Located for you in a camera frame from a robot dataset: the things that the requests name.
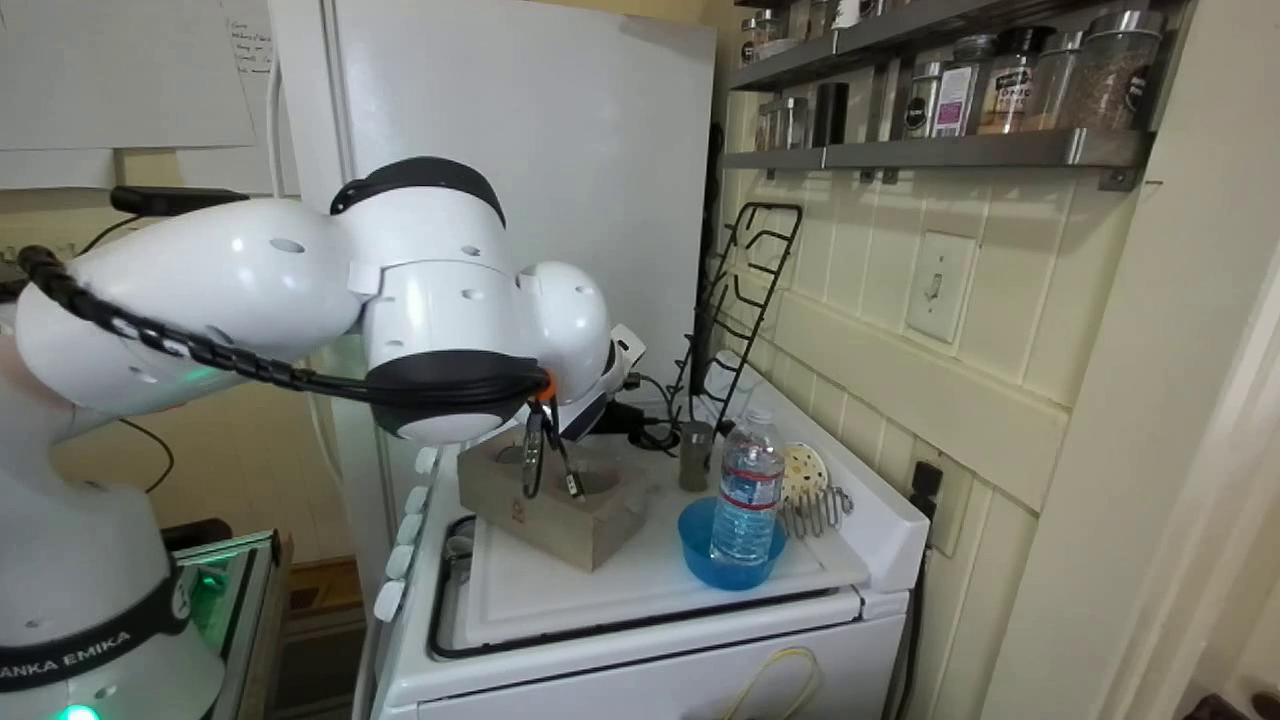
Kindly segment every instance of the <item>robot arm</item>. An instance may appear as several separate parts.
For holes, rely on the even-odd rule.
[[[348,184],[332,216],[244,200],[24,264],[0,304],[0,716],[204,716],[220,688],[148,500],[64,484],[60,436],[236,376],[368,400],[416,444],[480,440],[552,388],[580,432],[636,360],[584,272],[512,268],[492,188],[448,160]],[[364,380],[288,364],[344,332]]]
[[[184,332],[296,360],[360,328],[364,384],[312,388],[368,400],[376,424],[412,444],[476,440],[544,384],[576,436],[636,360],[608,340],[604,296],[580,268],[512,268],[488,180],[452,160],[380,168],[348,184],[332,216],[288,200],[176,216],[76,260],[72,276],[128,312],[72,316],[68,304],[84,300],[24,292],[16,344],[52,392],[108,416],[168,408],[232,380],[228,368],[188,364],[200,348],[180,348]],[[148,336],[128,316],[176,336]],[[272,376],[308,388],[288,368],[256,380]]]

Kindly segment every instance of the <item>spice rack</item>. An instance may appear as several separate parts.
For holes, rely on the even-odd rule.
[[[1104,8],[1100,0],[912,0],[856,28],[800,40],[776,56],[740,64],[736,92],[784,92],[828,80],[892,56],[952,44],[972,32],[1040,24],[1068,12]],[[924,136],[924,140],[860,140],[832,148],[768,148],[728,152],[720,168],[764,172],[896,172],[896,168],[1092,168],[1100,188],[1128,192],[1144,176],[1152,132],[1116,128],[1052,128],[1016,136]]]
[[[1100,188],[1128,192],[1140,180],[1152,132],[1060,128],[1020,136],[928,136],[884,144],[732,152],[720,168],[768,172],[888,172],[888,168],[1096,168]]]

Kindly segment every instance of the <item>wall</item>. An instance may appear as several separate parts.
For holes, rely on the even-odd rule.
[[[1224,80],[1228,52],[1256,64]],[[1152,568],[1188,536],[1184,516],[1204,516],[1188,492],[1224,488],[1220,472],[1196,468],[1200,452],[1240,456],[1240,440],[1212,436],[1212,416],[1228,400],[1240,352],[1256,340],[1272,344],[1252,336],[1252,320],[1280,240],[1272,140],[1280,96],[1256,92],[1276,60],[1280,4],[1196,4],[1072,436],[1008,620],[988,692],[992,716],[1028,716],[1044,696],[1060,700],[1040,716],[1104,716],[1116,672],[1136,672],[1124,668],[1124,648],[1152,624],[1152,608],[1176,600],[1152,584],[1160,580]]]
[[[1276,464],[1260,468],[1260,484],[1276,488]],[[1232,576],[1224,576],[1224,564],[1212,564],[1204,576],[1220,588],[1224,604],[1220,612],[1200,624],[1204,644],[1188,680],[1188,700],[1204,692],[1228,696],[1236,708],[1248,708],[1252,692],[1280,696],[1280,504],[1276,492],[1260,500],[1260,508],[1236,508],[1232,528],[1224,528],[1224,516],[1216,524],[1212,540],[1236,540],[1244,528],[1240,520],[1264,512],[1260,524],[1248,524],[1244,556],[1232,556]]]
[[[748,148],[756,96],[728,96]],[[980,716],[1136,196],[1092,172],[728,172],[808,220],[752,364],[892,484],[944,460],[912,716]],[[908,328],[924,232],[972,240],[956,344]]]
[[[180,184],[164,152],[120,156],[120,176],[128,184]],[[0,252],[20,244],[72,252],[116,220],[108,192],[4,192]],[[312,428],[316,420],[324,424],[324,412],[312,420],[308,396],[232,388],[136,420],[176,452],[172,476],[152,496],[160,524],[220,516],[236,532],[284,528],[300,564],[352,556]],[[56,468],[72,480],[152,484],[164,452],[124,424],[108,424],[56,448]]]

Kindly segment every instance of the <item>jar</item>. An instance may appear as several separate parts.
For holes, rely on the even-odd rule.
[[[812,0],[792,0],[788,36],[800,44],[800,40],[816,36],[812,24],[816,24]]]
[[[756,24],[760,24],[756,28],[756,36],[760,36],[756,56],[760,60],[788,48],[788,16],[784,12],[764,8],[764,12],[756,12]]]
[[[884,0],[860,0],[860,20],[884,16]]]
[[[1044,52],[1052,28],[1008,28],[996,36],[984,104],[980,104],[980,136],[1008,136],[1032,128],[1032,92],[1036,92],[1036,56]]]
[[[848,104],[844,104],[844,144],[868,144],[876,120],[876,68],[856,68],[844,76]]]
[[[708,492],[716,428],[688,420],[680,428],[680,488]]]
[[[1068,124],[1068,88],[1076,76],[1084,32],[1056,32],[1052,48],[1036,64],[1036,92],[1032,92],[1032,124],[1036,128],[1072,128]]]
[[[784,100],[784,148],[808,148],[808,100],[804,96]]]
[[[756,104],[756,152],[772,152],[776,144],[772,144],[772,96],[760,96],[760,104]]]
[[[848,84],[816,84],[812,148],[844,144]]]
[[[1160,60],[1160,12],[1108,12],[1088,24],[1068,96],[1076,128],[1144,128]]]
[[[840,0],[812,0],[812,12],[816,12],[816,36],[828,36],[836,28]]]
[[[908,72],[900,120],[896,120],[900,136],[932,136],[940,76],[944,76],[940,60],[924,60]]]
[[[872,88],[872,136],[876,144],[896,136],[900,120],[900,96],[904,96],[904,60],[888,56],[876,64],[876,88]]]
[[[952,60],[944,64],[944,76],[936,80],[932,136],[972,132],[976,84],[988,56],[992,56],[992,36],[956,40]]]
[[[744,20],[740,60],[752,64],[760,56],[760,16]]]
[[[772,140],[768,140],[768,148],[788,148],[788,96],[776,92],[768,100],[768,108],[772,108],[772,120],[768,120]]]
[[[832,28],[852,28],[864,16],[864,0],[840,0]]]

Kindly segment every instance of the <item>refrigerator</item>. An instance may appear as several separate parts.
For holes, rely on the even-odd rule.
[[[712,28],[540,0],[272,0],[300,200],[404,156],[472,164],[520,264],[580,264],[676,376],[696,308]],[[348,344],[328,368],[360,372]],[[424,460],[332,404],[364,600]]]

